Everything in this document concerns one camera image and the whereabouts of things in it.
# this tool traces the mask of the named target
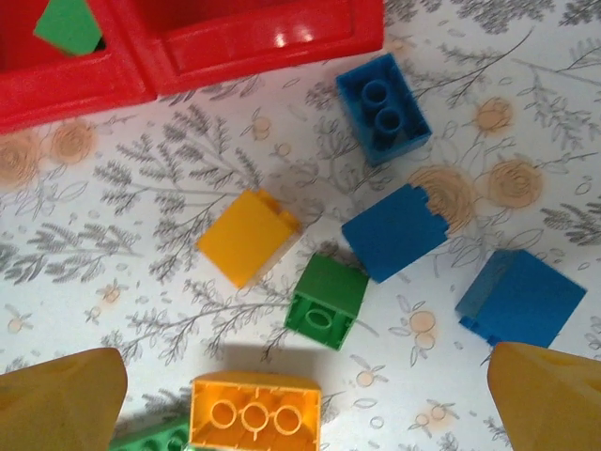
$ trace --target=orange brick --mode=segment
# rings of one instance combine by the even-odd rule
[[[299,238],[301,223],[264,190],[245,191],[198,240],[236,287],[258,281]]]

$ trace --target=floral tablecloth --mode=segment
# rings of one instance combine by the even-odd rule
[[[333,83],[376,54],[0,138],[1,370],[118,348],[119,435],[186,412],[190,380],[230,368],[318,381],[321,450],[509,449],[490,348],[454,308],[494,249],[529,249],[589,290],[552,348],[601,359],[601,1],[387,0],[386,22],[376,54],[434,131],[389,165],[364,163]],[[341,351],[287,331],[310,255],[356,264],[341,224],[408,181],[449,240],[370,283]],[[193,245],[259,185],[305,231],[236,291]]]

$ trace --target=plastic toy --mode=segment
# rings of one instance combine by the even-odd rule
[[[300,232],[301,223],[282,210],[269,193],[245,191],[196,245],[236,287],[242,288],[265,275]]]
[[[0,1],[0,134],[156,98],[105,0],[87,0],[106,50],[73,57],[34,36],[48,0]]]
[[[369,276],[383,282],[447,240],[448,224],[427,207],[421,187],[405,185],[342,226]]]
[[[500,343],[488,387],[516,451],[601,449],[601,362]]]
[[[0,447],[106,451],[127,374],[117,350],[87,350],[0,376]]]
[[[384,36],[381,0],[109,3],[159,94],[375,51]]]
[[[285,327],[339,350],[359,315],[369,278],[315,254],[309,260],[285,319]]]
[[[68,54],[91,54],[102,38],[85,0],[51,0],[34,34]]]
[[[193,381],[193,446],[316,451],[321,391],[304,378],[223,371]]]
[[[456,307],[459,321],[494,346],[548,347],[586,290],[527,251],[497,251]]]
[[[336,84],[371,165],[421,147],[432,135],[391,54],[339,75]]]

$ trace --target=orange block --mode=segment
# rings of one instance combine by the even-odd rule
[[[488,386],[515,451],[601,450],[601,362],[500,343]]]
[[[0,449],[106,451],[127,390],[117,350],[88,350],[0,376]]]
[[[245,191],[196,246],[238,288],[256,283],[299,238],[301,223],[271,195]]]
[[[316,451],[321,390],[305,378],[244,371],[193,382],[190,444],[246,451]]]

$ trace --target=green block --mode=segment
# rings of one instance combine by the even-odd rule
[[[361,271],[314,254],[294,288],[285,326],[339,350],[359,315],[368,281]]]
[[[169,423],[113,440],[109,451],[211,451],[207,448],[188,446],[189,434],[190,416],[181,416]]]
[[[50,0],[34,35],[68,54],[92,54],[102,39],[85,0]]]

